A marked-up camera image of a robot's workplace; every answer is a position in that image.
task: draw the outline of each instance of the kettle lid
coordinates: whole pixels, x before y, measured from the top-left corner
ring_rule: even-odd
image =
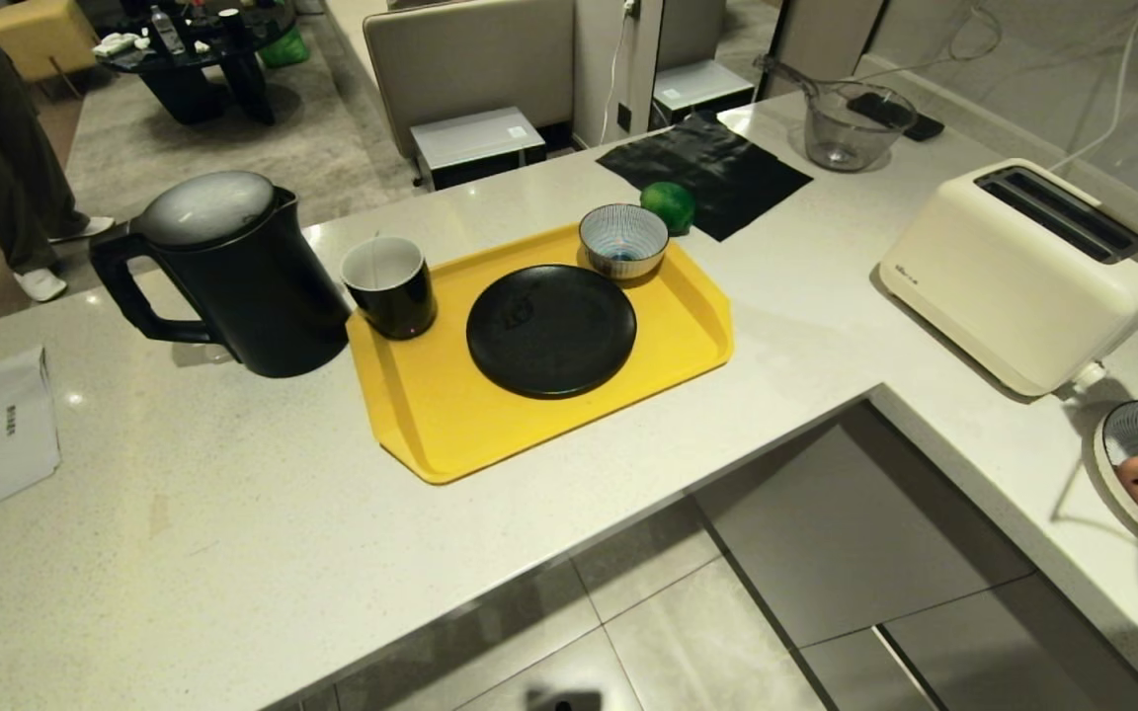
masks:
[[[195,249],[242,233],[274,208],[274,184],[245,171],[193,176],[164,191],[134,221],[148,242]]]

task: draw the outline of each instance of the logo on toaster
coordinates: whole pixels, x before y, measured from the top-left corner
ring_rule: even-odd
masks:
[[[905,280],[912,282],[912,287],[921,287],[921,282],[917,282],[916,278],[913,278],[912,274],[908,274],[907,270],[902,268],[902,265],[894,265],[894,271],[898,272],[899,274],[902,274],[902,278]]]

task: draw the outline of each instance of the black electric kettle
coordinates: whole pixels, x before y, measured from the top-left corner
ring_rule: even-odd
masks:
[[[297,224],[297,196],[226,171],[166,190],[126,229],[94,239],[91,263],[143,336],[217,342],[261,377],[297,377],[345,348],[348,306]],[[199,321],[162,319],[126,261],[149,257]]]

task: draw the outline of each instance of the lime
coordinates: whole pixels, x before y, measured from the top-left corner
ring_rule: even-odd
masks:
[[[640,193],[640,207],[661,217],[670,234],[687,234],[692,229],[692,217],[696,214],[696,201],[682,184],[654,182]]]

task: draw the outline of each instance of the white slipper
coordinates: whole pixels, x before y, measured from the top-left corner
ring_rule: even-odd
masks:
[[[11,275],[17,279],[19,288],[24,289],[28,298],[33,298],[36,303],[50,301],[51,298],[60,296],[68,288],[65,280],[57,278],[47,268],[33,270],[23,274],[13,272]]]
[[[82,229],[81,231],[76,231],[76,233],[73,234],[66,234],[64,237],[50,239],[49,242],[57,243],[57,242],[68,242],[68,240],[72,239],[86,239],[88,237],[94,237],[96,234],[105,233],[105,231],[113,229],[113,225],[115,224],[116,221],[114,221],[113,217],[91,217],[91,221],[86,222],[85,228]]]

